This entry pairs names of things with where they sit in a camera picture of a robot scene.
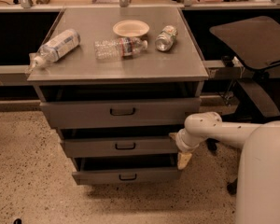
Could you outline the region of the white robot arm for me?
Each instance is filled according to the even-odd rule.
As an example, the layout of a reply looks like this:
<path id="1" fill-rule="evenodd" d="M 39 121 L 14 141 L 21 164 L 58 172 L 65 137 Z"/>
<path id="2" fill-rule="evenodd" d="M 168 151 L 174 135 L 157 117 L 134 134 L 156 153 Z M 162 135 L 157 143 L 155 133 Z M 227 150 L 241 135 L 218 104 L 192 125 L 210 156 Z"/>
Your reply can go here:
<path id="1" fill-rule="evenodd" d="M 265 124 L 227 122 L 216 112 L 192 114 L 169 136 L 183 170 L 200 143 L 212 138 L 242 150 L 235 224 L 280 224 L 280 120 Z"/>

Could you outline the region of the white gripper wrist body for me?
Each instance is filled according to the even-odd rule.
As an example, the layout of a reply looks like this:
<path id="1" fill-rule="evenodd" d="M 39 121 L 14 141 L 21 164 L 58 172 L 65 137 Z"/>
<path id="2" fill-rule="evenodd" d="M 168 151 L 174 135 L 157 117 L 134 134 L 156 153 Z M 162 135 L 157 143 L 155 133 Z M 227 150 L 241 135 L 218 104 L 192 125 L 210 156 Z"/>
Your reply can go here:
<path id="1" fill-rule="evenodd" d="M 181 129 L 175 136 L 175 143 L 181 152 L 192 152 L 199 146 L 200 138 Z"/>

